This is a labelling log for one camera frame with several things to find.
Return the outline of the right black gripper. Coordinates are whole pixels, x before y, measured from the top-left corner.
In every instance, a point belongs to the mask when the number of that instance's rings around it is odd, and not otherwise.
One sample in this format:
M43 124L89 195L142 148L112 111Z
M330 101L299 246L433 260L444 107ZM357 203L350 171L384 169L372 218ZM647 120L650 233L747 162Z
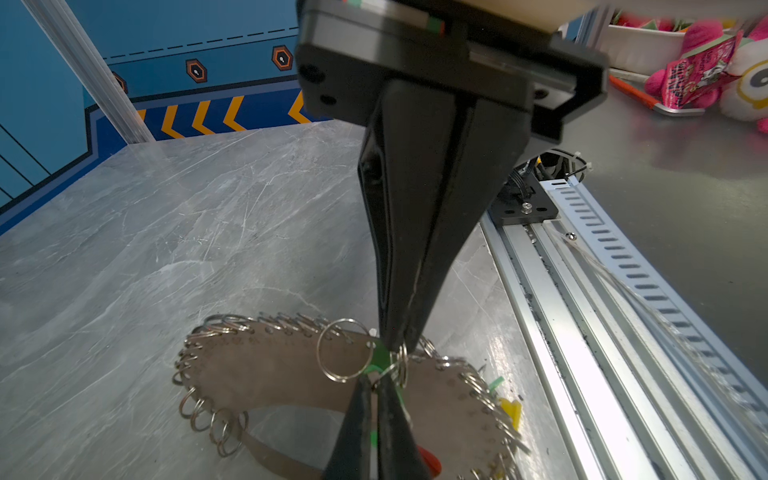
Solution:
M296 15L306 108L356 125L373 114L358 176L379 328L388 350L413 351L531 118L535 136L559 142L605 100L607 57L458 1L299 1ZM479 100L461 116L454 94L427 86L510 107Z

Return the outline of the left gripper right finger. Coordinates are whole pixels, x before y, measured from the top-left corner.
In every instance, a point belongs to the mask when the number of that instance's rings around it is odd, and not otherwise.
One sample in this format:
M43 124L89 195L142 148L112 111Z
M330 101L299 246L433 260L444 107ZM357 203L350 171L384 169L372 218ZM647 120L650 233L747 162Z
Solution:
M430 471L419 452L389 376L379 379L378 397L378 478L382 480L429 480Z

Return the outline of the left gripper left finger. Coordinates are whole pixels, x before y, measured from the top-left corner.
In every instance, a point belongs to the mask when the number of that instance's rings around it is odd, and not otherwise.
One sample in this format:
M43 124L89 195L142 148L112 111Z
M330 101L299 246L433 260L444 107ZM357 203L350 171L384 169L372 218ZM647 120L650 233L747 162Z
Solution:
M326 480L368 480L371 464L372 386L357 378L331 458L322 473Z

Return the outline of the green key tag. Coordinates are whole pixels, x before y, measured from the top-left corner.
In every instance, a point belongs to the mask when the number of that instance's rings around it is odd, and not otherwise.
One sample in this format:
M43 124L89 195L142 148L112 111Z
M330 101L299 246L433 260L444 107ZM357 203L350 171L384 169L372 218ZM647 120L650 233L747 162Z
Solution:
M383 374L392 364L393 356L386 346L379 340L373 342L374 350L371 362L365 368L363 373L369 374Z

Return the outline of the bunch of coloured keys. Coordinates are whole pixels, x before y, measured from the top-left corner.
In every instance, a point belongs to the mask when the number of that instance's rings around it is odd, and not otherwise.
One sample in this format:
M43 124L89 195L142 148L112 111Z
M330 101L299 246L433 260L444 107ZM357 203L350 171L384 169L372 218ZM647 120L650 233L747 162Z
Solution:
M407 387L417 446L436 479L521 479L520 436L487 385L468 371L437 371Z

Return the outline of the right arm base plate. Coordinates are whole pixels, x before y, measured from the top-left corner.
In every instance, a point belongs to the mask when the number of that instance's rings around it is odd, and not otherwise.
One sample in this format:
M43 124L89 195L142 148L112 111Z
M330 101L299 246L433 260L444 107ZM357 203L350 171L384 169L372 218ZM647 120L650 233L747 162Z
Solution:
M538 224L555 219L559 210L533 174L513 171L489 210L497 227Z

